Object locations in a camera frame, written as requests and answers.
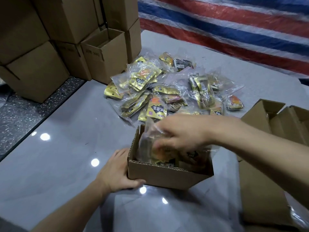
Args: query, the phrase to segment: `right hand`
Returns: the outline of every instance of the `right hand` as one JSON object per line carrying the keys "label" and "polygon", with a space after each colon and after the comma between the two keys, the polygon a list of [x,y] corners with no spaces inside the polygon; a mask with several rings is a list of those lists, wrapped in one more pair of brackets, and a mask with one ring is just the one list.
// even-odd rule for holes
{"label": "right hand", "polygon": [[171,137],[156,140],[154,148],[168,147],[194,151],[202,146],[218,144],[217,137],[220,136],[222,127],[229,126],[229,123],[235,121],[240,121],[240,119],[219,115],[176,114],[168,116],[156,123],[156,126]]}

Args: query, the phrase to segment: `tarpaulin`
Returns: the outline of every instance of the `tarpaulin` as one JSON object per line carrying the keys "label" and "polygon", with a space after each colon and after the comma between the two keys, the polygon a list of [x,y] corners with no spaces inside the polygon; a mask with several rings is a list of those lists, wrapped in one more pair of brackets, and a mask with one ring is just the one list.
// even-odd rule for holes
{"label": "tarpaulin", "polygon": [[309,0],[138,0],[138,11],[142,29],[309,76]]}

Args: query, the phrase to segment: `left hand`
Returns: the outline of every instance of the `left hand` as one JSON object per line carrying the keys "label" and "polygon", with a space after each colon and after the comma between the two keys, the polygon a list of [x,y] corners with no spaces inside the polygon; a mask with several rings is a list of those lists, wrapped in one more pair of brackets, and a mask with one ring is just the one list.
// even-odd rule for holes
{"label": "left hand", "polygon": [[95,181],[108,192],[115,192],[127,188],[136,188],[146,181],[142,179],[130,180],[127,178],[129,148],[116,150],[106,165],[98,173]]}

